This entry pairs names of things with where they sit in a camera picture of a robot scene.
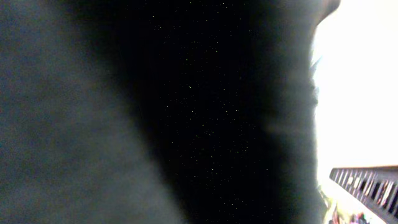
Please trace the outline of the black shorts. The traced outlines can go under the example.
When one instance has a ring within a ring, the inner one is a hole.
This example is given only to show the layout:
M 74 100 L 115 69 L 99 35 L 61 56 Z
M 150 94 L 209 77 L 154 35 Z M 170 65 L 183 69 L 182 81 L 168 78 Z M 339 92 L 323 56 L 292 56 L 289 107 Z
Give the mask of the black shorts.
M 339 1 L 2 1 L 2 223 L 322 223 Z

